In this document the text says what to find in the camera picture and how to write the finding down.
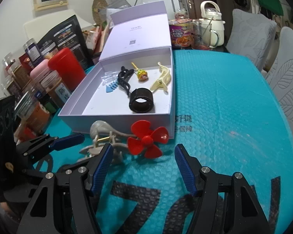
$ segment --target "red container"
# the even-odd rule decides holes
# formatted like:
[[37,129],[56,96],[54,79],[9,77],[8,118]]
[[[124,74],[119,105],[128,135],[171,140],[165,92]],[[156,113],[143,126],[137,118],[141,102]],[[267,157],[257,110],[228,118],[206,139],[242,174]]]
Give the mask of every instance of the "red container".
[[48,67],[56,70],[70,91],[77,88],[86,73],[69,48],[63,48],[48,62]]

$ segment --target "white box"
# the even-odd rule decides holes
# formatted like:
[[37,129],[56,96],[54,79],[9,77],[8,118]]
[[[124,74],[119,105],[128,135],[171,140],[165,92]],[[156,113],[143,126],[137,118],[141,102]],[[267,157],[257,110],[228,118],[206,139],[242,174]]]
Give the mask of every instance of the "white box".
[[[115,24],[100,56],[99,63],[84,78],[59,117],[74,131],[89,133],[93,122],[104,120],[115,129],[130,133],[131,125],[148,120],[151,128],[167,128],[170,138],[175,130],[175,84],[172,47],[165,4],[163,1],[141,4],[111,15]],[[149,80],[138,82],[135,74],[129,80],[132,92],[147,88],[160,77],[158,62],[169,68],[171,82],[168,93],[158,89],[153,93],[154,109],[149,113],[134,113],[129,98],[119,86],[105,92],[101,77],[105,72],[132,69],[131,62],[148,72]]]

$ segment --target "glass mug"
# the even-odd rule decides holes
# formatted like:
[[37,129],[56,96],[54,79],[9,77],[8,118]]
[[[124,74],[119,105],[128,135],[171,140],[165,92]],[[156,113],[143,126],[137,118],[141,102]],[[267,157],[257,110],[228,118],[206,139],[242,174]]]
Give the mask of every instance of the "glass mug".
[[[218,32],[212,30],[212,25],[202,21],[194,21],[190,23],[192,26],[192,34],[194,43],[191,45],[192,49],[210,50],[217,47],[220,36]],[[211,45],[212,32],[216,34],[217,41],[214,46]]]

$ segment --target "box flap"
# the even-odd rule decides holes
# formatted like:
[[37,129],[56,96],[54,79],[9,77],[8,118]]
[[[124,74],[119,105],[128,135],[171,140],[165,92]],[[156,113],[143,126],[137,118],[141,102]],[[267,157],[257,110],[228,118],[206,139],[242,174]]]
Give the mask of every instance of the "box flap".
[[112,15],[117,25],[113,27],[106,41],[100,60],[171,46],[168,18],[163,1],[141,4]]

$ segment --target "teal tablecloth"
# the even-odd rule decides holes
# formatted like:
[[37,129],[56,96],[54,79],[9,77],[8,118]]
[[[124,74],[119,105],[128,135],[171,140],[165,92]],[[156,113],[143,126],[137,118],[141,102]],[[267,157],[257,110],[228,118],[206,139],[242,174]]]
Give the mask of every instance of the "teal tablecloth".
[[[193,201],[174,160],[178,143],[218,173],[243,173],[272,231],[283,233],[293,219],[293,138],[268,84],[238,55],[183,50],[174,51],[174,61],[175,139],[160,145],[164,155],[156,160],[127,155],[110,167],[96,213],[102,233],[185,233]],[[47,133],[71,130],[54,117]],[[52,152],[49,169],[75,163],[90,144],[87,136],[83,145]]]

